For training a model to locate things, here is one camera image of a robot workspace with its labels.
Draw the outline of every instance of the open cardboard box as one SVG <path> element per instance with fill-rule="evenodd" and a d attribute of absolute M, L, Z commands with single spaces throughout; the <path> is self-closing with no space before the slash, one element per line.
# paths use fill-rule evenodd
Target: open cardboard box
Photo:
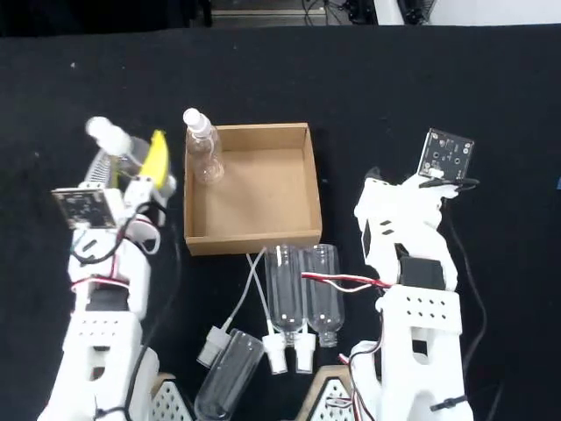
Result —
<path fill-rule="evenodd" d="M 317 244 L 322 215 L 308 125 L 217 129 L 224 159 L 220 182 L 196 182 L 185 156 L 185 241 L 191 254 Z"/>

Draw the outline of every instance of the white bottle cap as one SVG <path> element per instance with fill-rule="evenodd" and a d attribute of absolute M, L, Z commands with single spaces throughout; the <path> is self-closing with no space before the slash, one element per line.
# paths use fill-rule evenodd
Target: white bottle cap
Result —
<path fill-rule="evenodd" d="M 131 136 L 105 117 L 90 118 L 86 122 L 86 133 L 109 155 L 122 156 L 131 151 Z"/>
<path fill-rule="evenodd" d="M 183 113 L 183 121 L 196 136 L 208 136 L 212 131 L 210 120 L 196 108 L 189 108 Z"/>
<path fill-rule="evenodd" d="M 296 373 L 309 375 L 314 371 L 314 351 L 316 335 L 313 333 L 296 333 Z"/>
<path fill-rule="evenodd" d="M 287 343 L 281 333 L 272 333 L 263 337 L 263 347 L 266 356 L 269 358 L 271 373 L 279 375 L 287 372 L 287 360 L 284 355 L 284 348 Z"/>
<path fill-rule="evenodd" d="M 230 335 L 228 333 L 218 329 L 216 326 L 212 326 L 207 335 L 207 342 L 204 344 L 196 360 L 206 368 L 212 367 L 214 360 L 226 348 L 229 342 Z"/>

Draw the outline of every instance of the clear plastic bottle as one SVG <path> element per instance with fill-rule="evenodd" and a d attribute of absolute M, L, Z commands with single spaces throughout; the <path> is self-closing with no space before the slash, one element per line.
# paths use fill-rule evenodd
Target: clear plastic bottle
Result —
<path fill-rule="evenodd" d="M 337 248 L 329 244 L 312 246 L 303 251 L 303 272 L 338 275 Z M 305 280 L 306 318 L 317 332 L 321 347 L 337 344 L 337 331 L 343 326 L 342 294 L 326 283 Z"/>
<path fill-rule="evenodd" d="M 216 127 L 195 108 L 183 113 L 183 121 L 187 125 L 187 153 L 195 179 L 201 184 L 218 182 L 224 176 L 224 163 Z"/>
<path fill-rule="evenodd" d="M 266 291 L 271 321 L 282 332 L 287 346 L 293 346 L 295 334 L 302 328 L 302 279 L 298 250 L 293 246 L 275 246 L 265 255 Z"/>
<path fill-rule="evenodd" d="M 220 354 L 195 399 L 198 421 L 228 421 L 255 368 L 263 356 L 263 344 L 236 329 Z"/>
<path fill-rule="evenodd" d="M 110 157 L 117 158 L 117 171 L 120 175 L 124 175 L 121 178 L 130 180 L 138 175 L 150 149 L 148 142 L 129 135 L 105 117 L 90 118 L 86 123 L 86 133 L 96 139 L 97 145 Z M 106 163 L 100 163 L 107 168 L 109 167 Z M 95 171 L 95 168 L 91 168 L 89 173 Z M 170 197 L 175 191 L 175 184 L 175 179 L 169 175 L 166 184 L 160 190 L 161 195 Z"/>

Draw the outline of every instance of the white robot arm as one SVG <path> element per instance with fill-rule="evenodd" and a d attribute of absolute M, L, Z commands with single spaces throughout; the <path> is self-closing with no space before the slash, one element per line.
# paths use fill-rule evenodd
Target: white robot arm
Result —
<path fill-rule="evenodd" d="M 100 151 L 86 182 L 53 192 L 74 228 L 68 274 L 76 299 L 40 421 L 149 419 L 159 361 L 142 346 L 151 271 L 146 256 L 160 246 L 158 226 L 175 182 L 161 132 L 124 194 L 108 188 L 116 177 L 111 164 L 120 159 Z"/>
<path fill-rule="evenodd" d="M 365 180 L 355 208 L 365 263 L 393 286 L 376 303 L 380 343 L 363 341 L 350 358 L 360 419 L 473 419 L 459 346 L 458 271 L 437 231 L 443 198 L 477 184 L 465 179 L 472 146 L 431 129 L 417 174 L 401 185 L 376 174 Z M 374 366 L 379 349 L 381 381 Z"/>

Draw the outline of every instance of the black table surface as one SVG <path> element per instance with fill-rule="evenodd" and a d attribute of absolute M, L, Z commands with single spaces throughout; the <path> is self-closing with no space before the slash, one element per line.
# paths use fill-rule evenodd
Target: black table surface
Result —
<path fill-rule="evenodd" d="M 496 419 L 553 419 L 560 374 L 558 243 L 561 203 L 561 27 L 281 28 L 0 40 L 0 403 L 6 419 L 38 416 L 52 389 L 73 306 L 70 231 L 50 189 L 77 185 L 96 152 L 84 134 L 94 115 L 138 136 L 167 131 L 181 180 L 189 106 L 215 124 L 309 122 L 323 213 L 323 242 L 342 269 L 368 274 L 353 216 L 365 172 L 390 182 L 416 170 L 429 127 L 475 139 L 469 175 L 478 189 L 452 202 L 489 315 L 468 376 L 476 419 L 498 384 Z M 170 203 L 182 226 L 182 182 Z M 195 398 L 206 370 L 195 362 L 204 337 L 238 299 L 243 256 L 191 258 L 182 244 L 183 284 L 153 348 L 162 371 Z M 153 263 L 149 314 L 173 282 L 172 247 Z M 481 317 L 456 247 L 462 345 Z M 345 298 L 338 351 L 379 333 L 373 296 Z M 235 326 L 265 333 L 252 290 Z M 334 364 L 334 350 L 316 365 Z M 266 359 L 235 420 L 295 416 L 311 376 L 271 376 Z"/>

